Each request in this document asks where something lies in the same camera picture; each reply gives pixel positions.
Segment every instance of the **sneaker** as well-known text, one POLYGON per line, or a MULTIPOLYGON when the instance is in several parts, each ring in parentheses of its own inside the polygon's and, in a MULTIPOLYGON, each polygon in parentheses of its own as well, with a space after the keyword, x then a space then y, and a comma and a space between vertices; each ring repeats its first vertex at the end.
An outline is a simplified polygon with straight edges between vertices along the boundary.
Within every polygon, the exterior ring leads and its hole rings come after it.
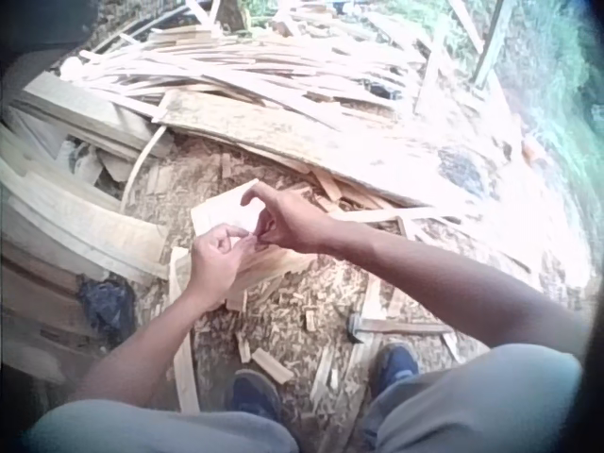
POLYGON ((401 344, 387 344, 377 353, 369 379, 371 396, 379 394, 400 380, 419 374, 417 362, 401 344))
POLYGON ((281 423, 281 400, 273 383, 260 373, 239 370, 225 398, 227 411, 253 413, 281 423))

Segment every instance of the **hand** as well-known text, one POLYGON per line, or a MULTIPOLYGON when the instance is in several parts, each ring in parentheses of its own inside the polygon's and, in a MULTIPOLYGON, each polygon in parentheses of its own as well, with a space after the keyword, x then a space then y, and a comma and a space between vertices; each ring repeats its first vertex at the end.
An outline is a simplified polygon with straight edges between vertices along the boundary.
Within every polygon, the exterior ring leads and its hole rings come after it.
POLYGON ((243 258, 254 252, 256 237, 243 228, 219 225, 198 236, 191 250, 191 279, 185 290, 202 298, 204 311, 219 308, 243 258), (231 245, 231 238, 241 238, 231 245))
POLYGON ((254 231, 261 243, 274 243, 300 253, 319 252, 336 224, 297 193, 280 192, 259 182, 243 194, 242 205, 255 197, 266 205, 254 231))

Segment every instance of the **hammer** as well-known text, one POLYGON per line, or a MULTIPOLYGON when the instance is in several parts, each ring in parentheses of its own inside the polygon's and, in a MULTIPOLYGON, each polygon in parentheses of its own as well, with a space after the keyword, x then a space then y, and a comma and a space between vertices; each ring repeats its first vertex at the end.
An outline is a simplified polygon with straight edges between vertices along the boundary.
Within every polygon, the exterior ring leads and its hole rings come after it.
POLYGON ((409 324, 399 323, 388 319, 361 318, 358 313, 352 313, 348 318, 348 337, 352 343, 362 343, 357 336, 360 332, 367 333, 402 333, 410 335, 440 335, 452 332, 453 329, 444 324, 409 324))

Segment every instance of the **hammer handle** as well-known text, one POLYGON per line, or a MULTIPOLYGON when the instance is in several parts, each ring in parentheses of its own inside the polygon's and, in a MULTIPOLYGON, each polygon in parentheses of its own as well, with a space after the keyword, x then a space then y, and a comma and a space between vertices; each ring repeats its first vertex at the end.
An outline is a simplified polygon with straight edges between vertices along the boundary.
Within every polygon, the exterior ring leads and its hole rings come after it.
POLYGON ((409 324, 389 319, 361 319, 358 330, 372 333, 402 333, 411 335, 440 335, 452 332, 445 324, 409 324))

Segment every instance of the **left hand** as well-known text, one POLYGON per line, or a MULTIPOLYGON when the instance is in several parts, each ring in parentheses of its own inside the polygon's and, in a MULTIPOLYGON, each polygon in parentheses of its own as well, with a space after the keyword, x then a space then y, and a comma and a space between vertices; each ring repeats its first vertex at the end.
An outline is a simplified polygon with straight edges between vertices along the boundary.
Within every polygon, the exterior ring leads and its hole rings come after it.
POLYGON ((256 236, 237 226, 215 226, 193 242, 191 279, 185 290, 203 299, 204 311, 224 303, 224 297, 237 276, 243 258, 254 252, 256 236), (241 238, 231 245, 231 238, 241 238))

